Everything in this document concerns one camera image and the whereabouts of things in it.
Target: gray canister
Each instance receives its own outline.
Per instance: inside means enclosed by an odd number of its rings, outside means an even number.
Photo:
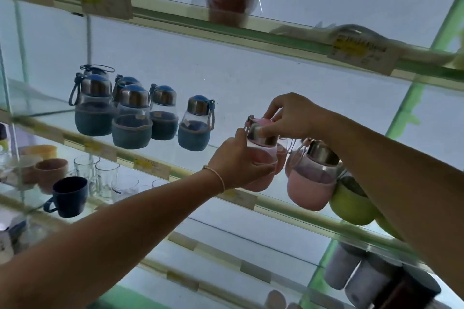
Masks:
[[[334,289],[344,289],[366,251],[339,242],[324,272],[324,280]]]
[[[398,260],[369,253],[345,288],[347,298],[357,309],[368,309],[402,265]]]

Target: display case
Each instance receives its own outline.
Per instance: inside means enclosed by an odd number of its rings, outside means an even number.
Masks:
[[[0,202],[24,215],[30,243],[200,170],[290,91],[464,169],[464,0],[0,0],[0,11]],[[324,148],[277,143],[289,166]],[[319,163],[330,182],[304,189],[304,174],[281,168],[261,192],[208,201],[119,286],[173,309],[272,307],[273,290],[304,309],[353,306],[324,280],[338,243],[432,273],[338,160]],[[88,194],[60,210],[50,181],[66,176]],[[464,308],[438,281],[438,300]],[[129,295],[117,290],[106,296]]]

